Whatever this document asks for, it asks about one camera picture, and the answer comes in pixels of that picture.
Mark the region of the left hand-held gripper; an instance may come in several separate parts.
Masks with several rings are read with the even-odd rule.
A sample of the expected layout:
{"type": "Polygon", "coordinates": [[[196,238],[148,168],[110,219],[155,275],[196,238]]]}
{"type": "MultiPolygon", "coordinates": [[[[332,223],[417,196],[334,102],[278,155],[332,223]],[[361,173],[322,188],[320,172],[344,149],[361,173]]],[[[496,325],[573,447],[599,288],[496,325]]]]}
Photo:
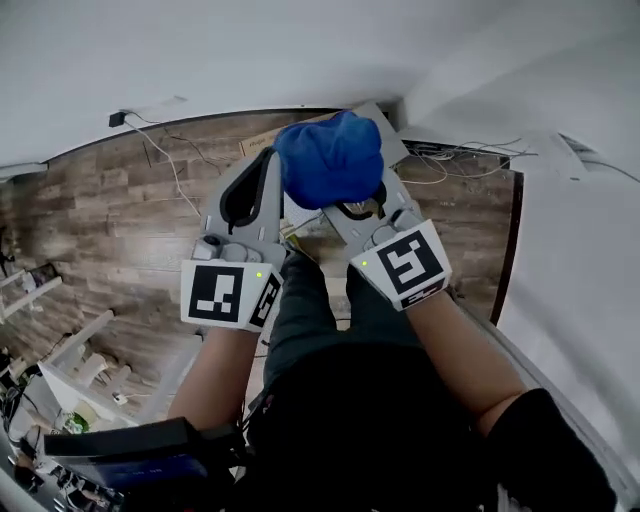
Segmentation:
{"type": "Polygon", "coordinates": [[[264,328],[283,284],[286,249],[265,243],[278,239],[281,206],[281,162],[273,147],[242,158],[218,178],[202,213],[207,235],[181,265],[182,321],[246,331],[264,328]]]}

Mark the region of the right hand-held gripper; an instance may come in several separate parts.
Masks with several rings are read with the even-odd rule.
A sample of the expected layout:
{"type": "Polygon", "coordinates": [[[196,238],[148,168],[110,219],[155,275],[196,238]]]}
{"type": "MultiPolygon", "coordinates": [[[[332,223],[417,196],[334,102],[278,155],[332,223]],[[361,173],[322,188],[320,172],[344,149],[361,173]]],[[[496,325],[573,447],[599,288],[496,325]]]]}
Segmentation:
{"type": "Polygon", "coordinates": [[[349,263],[397,311],[445,290],[452,267],[432,221],[390,167],[378,188],[378,216],[344,203],[322,209],[345,243],[349,263]]]}

